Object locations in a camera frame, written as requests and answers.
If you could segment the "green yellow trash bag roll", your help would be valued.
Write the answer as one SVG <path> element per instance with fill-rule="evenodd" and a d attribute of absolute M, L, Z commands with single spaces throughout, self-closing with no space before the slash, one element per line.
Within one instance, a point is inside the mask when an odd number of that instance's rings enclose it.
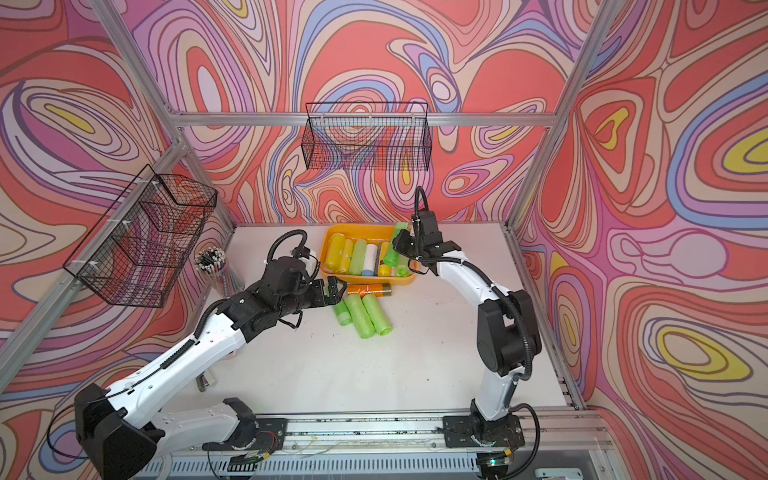
<path fill-rule="evenodd" d="M 385 258 L 388 254 L 389 248 L 390 248 L 389 242 L 383 242 L 380 245 L 379 256 L 378 256 L 378 268 L 377 268 L 377 275 L 379 277 L 391 276 L 391 267 L 385 263 Z"/>

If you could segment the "white blue trash bag roll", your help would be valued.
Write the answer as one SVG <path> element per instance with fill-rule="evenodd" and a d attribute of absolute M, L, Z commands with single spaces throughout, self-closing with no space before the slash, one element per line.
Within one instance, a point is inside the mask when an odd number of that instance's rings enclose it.
<path fill-rule="evenodd" d="M 363 260 L 363 269 L 361 272 L 362 276 L 374 276 L 377 273 L 378 252 L 379 252 L 379 247 L 377 244 L 368 243 L 366 245 L 366 250 L 365 250 L 365 255 Z"/>

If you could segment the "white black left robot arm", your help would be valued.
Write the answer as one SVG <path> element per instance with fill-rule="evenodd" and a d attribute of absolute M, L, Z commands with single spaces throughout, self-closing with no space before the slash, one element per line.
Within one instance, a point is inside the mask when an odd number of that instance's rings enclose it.
<path fill-rule="evenodd" d="M 169 351 L 108 387 L 91 384 L 79 392 L 75 435 L 100 477 L 130 479 L 158 456 L 202 444 L 252 447 L 260 428 L 236 397 L 181 413 L 163 408 L 219 360 L 292 315 L 338 304 L 346 290 L 335 276 L 313 277 L 301 259 L 270 259 L 259 281 L 213 303 Z"/>

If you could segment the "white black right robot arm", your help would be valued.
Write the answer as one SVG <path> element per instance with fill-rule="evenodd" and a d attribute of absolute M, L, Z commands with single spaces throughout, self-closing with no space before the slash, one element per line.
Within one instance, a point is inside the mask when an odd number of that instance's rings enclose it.
<path fill-rule="evenodd" d="M 443 418 L 446 446 L 522 447 L 524 434 L 511 401 L 518 384 L 531 378 L 533 360 L 542 350 L 530 295 L 498 284 L 470 262 L 455 242 L 443 238 L 435 214 L 425 207 L 415 209 L 412 231 L 396 234 L 393 245 L 477 308 L 476 347 L 485 372 L 470 413 Z"/>

